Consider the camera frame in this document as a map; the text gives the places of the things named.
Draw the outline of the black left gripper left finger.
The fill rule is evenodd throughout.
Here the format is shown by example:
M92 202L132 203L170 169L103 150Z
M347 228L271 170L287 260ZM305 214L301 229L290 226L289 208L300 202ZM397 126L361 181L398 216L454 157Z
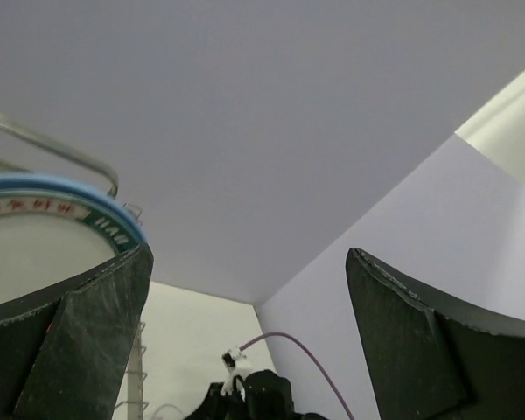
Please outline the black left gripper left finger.
M0 304L0 419L110 419L152 268L141 243Z

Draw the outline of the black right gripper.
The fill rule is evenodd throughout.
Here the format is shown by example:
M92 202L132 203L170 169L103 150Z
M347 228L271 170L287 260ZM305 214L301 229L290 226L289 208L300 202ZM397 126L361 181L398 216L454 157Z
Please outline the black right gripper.
M294 407L291 383L285 377L265 369L236 376L231 391L223 392L223 382L209 385L206 396L194 411L199 420L225 419L325 419L318 413L298 413Z

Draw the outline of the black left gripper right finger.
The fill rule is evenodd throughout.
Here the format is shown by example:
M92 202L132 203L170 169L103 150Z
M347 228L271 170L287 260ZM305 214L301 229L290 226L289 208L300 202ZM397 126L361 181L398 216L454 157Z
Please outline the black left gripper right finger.
M360 248L346 255L346 282L382 419L525 419L525 320Z

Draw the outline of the white plate green rim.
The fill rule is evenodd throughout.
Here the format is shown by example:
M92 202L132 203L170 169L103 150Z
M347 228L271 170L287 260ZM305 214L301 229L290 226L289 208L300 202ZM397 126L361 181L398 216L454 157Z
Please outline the white plate green rim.
M91 228L65 217L0 217L0 304L58 284L117 254Z

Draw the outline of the blue plastic plate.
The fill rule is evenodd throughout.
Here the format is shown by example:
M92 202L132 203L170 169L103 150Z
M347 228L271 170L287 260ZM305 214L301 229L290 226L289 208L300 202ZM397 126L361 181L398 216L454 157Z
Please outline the blue plastic plate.
M49 214L80 223L121 254L146 242L137 218L114 198L91 185L38 173L0 173L0 217Z

